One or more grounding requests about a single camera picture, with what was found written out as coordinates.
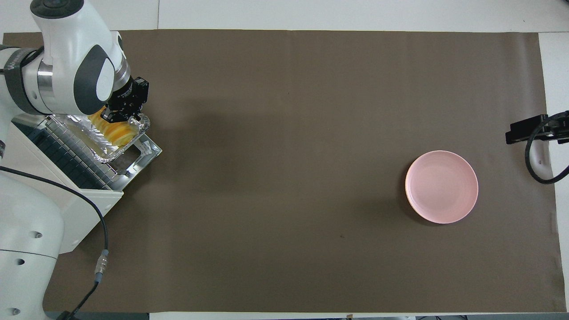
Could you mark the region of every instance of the yellow food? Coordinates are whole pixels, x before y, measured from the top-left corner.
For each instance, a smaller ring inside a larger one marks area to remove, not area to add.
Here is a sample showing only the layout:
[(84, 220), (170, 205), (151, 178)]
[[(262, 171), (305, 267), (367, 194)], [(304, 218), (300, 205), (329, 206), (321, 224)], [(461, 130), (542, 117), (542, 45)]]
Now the yellow food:
[(99, 130), (105, 138), (116, 146), (123, 146), (129, 143), (137, 134), (137, 128), (128, 122), (115, 122), (110, 124), (101, 118), (101, 112), (105, 107), (96, 113), (87, 116), (91, 123)]

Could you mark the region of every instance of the brown paper sheet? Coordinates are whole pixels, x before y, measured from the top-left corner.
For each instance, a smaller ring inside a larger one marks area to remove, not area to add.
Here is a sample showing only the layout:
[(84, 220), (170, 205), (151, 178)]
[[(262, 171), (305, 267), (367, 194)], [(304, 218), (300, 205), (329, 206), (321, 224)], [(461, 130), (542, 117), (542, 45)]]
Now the brown paper sheet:
[[(164, 152), (107, 215), (110, 264), (85, 311), (565, 311), (554, 187), (504, 141), (545, 113), (537, 34), (122, 36)], [(403, 190), (438, 149), (480, 185), (450, 225)], [(80, 300), (101, 247), (96, 228), (60, 256), (46, 310)]]

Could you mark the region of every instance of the white table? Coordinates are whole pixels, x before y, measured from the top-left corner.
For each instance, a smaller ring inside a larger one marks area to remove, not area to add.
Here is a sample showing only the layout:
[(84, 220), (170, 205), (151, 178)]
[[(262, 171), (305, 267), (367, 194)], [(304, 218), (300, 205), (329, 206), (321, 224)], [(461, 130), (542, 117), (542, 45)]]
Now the white table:
[[(112, 30), (190, 28), (539, 32), (547, 112), (554, 114), (569, 109), (569, 3), (563, 0), (91, 1)], [(3, 36), (4, 32), (39, 31), (28, 8), (29, 1), (0, 0), (0, 35)], [(550, 151), (553, 171), (558, 173), (569, 164), (569, 146), (551, 143)], [(565, 296), (569, 305), (569, 178), (555, 185), (555, 196)], [(453, 311), (467, 313), (468, 310)], [(151, 314), (151, 319), (344, 318), (350, 312), (157, 313)], [(354, 317), (387, 316), (403, 314), (354, 314)]]

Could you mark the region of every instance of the foil pan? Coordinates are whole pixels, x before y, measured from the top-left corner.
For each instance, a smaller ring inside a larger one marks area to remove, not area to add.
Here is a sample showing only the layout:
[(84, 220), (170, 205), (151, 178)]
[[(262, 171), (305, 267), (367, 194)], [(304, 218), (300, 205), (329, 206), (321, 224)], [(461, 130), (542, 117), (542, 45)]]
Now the foil pan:
[(119, 147), (110, 143), (87, 116), (54, 114), (51, 117), (81, 139), (91, 149), (93, 158), (101, 163), (109, 163), (118, 158), (150, 127), (150, 120), (144, 113), (139, 114), (140, 121), (129, 119), (127, 122), (137, 128), (138, 133), (129, 143)]

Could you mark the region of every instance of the round plate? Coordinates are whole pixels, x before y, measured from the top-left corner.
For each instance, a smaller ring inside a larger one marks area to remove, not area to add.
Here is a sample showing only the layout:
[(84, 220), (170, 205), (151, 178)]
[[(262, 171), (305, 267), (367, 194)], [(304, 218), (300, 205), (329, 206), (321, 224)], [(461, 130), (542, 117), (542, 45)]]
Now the round plate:
[(461, 156), (431, 151), (409, 167), (405, 193), (421, 217), (435, 223), (453, 223), (468, 215), (476, 204), (478, 180)]

